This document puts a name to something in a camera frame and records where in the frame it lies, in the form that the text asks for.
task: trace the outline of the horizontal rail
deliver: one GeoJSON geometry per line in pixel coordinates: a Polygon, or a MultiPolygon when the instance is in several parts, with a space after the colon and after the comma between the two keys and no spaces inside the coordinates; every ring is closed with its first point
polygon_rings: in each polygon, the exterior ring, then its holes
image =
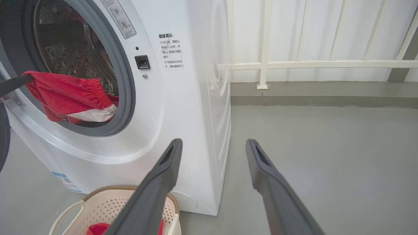
{"type": "MultiPolygon", "coordinates": [[[[261,69],[261,63],[231,64],[230,70],[261,69]]],[[[336,61],[278,61],[267,63],[267,69],[304,68],[418,68],[418,60],[336,60],[336,61]]]]}

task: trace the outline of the beige plastic basket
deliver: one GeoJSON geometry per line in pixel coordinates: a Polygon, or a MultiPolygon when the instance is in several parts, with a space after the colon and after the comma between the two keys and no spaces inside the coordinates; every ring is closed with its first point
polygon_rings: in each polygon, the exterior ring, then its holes
{"type": "MultiPolygon", "coordinates": [[[[118,185],[97,189],[65,209],[55,220],[49,235],[54,235],[63,218],[77,206],[80,212],[65,229],[63,235],[85,235],[89,226],[97,223],[112,224],[116,216],[128,202],[136,186],[118,185]]],[[[168,194],[161,216],[163,220],[163,235],[181,235],[178,202],[173,195],[168,194]]]]}

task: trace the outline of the gray floor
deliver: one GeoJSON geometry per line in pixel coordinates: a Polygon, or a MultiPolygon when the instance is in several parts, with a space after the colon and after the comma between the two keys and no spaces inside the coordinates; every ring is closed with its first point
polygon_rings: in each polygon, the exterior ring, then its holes
{"type": "MultiPolygon", "coordinates": [[[[181,212],[184,235],[269,234],[251,185],[248,138],[258,140],[326,234],[417,234],[418,110],[236,106],[219,215],[181,212]]],[[[47,234],[57,214],[83,197],[15,134],[0,187],[0,228],[8,235],[47,234]]]]}

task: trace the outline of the basket handle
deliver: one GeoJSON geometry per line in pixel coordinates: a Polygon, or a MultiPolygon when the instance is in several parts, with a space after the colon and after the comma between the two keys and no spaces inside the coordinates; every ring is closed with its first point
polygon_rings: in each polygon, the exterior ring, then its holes
{"type": "MultiPolygon", "coordinates": [[[[49,235],[54,235],[56,229],[58,228],[58,225],[61,223],[61,221],[64,219],[64,217],[70,212],[72,211],[74,208],[76,208],[79,205],[82,205],[83,203],[85,203],[85,201],[81,200],[79,202],[76,202],[74,204],[72,204],[71,206],[69,206],[67,209],[65,209],[59,216],[58,218],[55,220],[54,224],[52,225],[51,230],[49,231],[49,235]]],[[[71,221],[70,225],[68,225],[68,227],[65,229],[65,231],[63,232],[63,234],[65,234],[67,232],[67,230],[71,227],[71,225],[73,225],[74,221],[78,218],[78,216],[81,214],[81,212],[83,211],[84,207],[82,206],[80,212],[75,216],[75,218],[73,219],[73,221],[71,221]]]]}

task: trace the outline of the white front-loading washing machine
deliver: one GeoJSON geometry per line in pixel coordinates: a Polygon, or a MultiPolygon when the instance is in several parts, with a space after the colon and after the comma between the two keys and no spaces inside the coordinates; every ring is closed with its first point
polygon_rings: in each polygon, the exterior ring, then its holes
{"type": "Polygon", "coordinates": [[[119,96],[105,123],[48,120],[22,87],[10,125],[71,191],[138,185],[183,140],[172,194],[217,215],[231,136],[225,0],[0,0],[0,71],[100,78],[119,96]]]}

